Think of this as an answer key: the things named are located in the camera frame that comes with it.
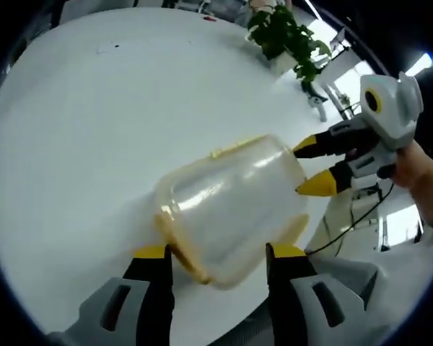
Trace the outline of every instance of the plastic container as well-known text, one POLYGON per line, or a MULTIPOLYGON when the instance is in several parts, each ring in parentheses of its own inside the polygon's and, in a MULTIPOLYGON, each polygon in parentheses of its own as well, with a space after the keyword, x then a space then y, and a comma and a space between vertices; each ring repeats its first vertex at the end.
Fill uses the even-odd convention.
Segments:
POLYGON ((276 136, 239 143, 163 177, 155 226, 198 282, 231 288, 263 259, 267 242, 301 234, 306 198, 295 188, 304 181, 276 136))

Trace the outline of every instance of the white table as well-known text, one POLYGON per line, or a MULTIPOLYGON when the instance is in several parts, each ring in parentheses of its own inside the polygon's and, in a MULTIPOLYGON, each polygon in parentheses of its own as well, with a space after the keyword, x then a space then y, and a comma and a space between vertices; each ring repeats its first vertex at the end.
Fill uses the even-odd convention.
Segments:
MULTIPOLYGON (((159 241, 150 200, 162 175, 254 135, 294 146, 331 124, 245 35, 191 12, 115 10, 39 37, 11 70, 0 90, 0 264, 44 332, 67 328, 132 250, 159 241)), ((327 202, 310 199, 299 246, 327 202)), ((231 291, 175 282, 172 345, 215 340, 267 296, 264 264, 231 291)))

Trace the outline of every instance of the human hand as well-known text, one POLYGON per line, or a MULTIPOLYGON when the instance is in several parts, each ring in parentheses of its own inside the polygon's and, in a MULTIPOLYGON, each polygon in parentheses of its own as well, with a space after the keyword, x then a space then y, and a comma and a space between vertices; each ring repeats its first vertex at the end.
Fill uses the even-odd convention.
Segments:
POLYGON ((398 150, 396 169, 391 179, 397 186, 411 190, 432 173, 433 160, 417 142, 412 141, 407 147, 398 150))

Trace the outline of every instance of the green leaves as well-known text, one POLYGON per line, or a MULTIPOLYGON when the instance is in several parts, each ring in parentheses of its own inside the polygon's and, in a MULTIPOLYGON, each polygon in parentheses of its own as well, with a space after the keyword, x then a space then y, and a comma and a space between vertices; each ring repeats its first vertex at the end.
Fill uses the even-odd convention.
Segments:
POLYGON ((298 65, 294 71, 297 78, 312 81, 319 70, 311 61, 311 52, 318 49, 319 54, 331 55, 328 46, 319 40, 313 40, 313 31, 306 26, 297 26, 292 12, 285 6, 274 7, 272 13, 259 11, 248 23, 250 36, 261 46, 263 54, 271 60, 286 51, 291 54, 298 65))

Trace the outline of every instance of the black cable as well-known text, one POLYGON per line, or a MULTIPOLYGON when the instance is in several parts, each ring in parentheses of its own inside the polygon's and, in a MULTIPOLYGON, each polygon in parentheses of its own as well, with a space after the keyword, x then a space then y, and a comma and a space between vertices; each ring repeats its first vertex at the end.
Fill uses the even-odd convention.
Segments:
POLYGON ((361 216, 360 218, 358 218, 355 222, 353 222, 353 224, 348 227, 342 234, 339 234, 334 240, 328 242, 326 245, 324 245, 323 247, 320 247, 319 249, 313 250, 313 251, 309 251, 306 252, 306 255, 310 256, 311 254, 316 254, 319 251, 324 250, 325 248, 329 247, 330 245, 334 244, 336 241, 338 241, 340 238, 342 238, 343 236, 345 236, 348 232, 350 232, 350 230, 352 230, 359 222, 361 222, 362 220, 365 219, 366 216, 368 216, 376 207, 378 207, 380 204, 382 204, 382 202, 384 200, 387 199, 388 195, 391 193, 391 191, 393 191, 393 188, 395 187, 395 184, 393 183, 390 187, 390 190, 387 192, 387 194, 381 199, 379 200, 377 203, 375 203, 375 205, 369 209, 369 211, 367 211, 363 216, 361 216))

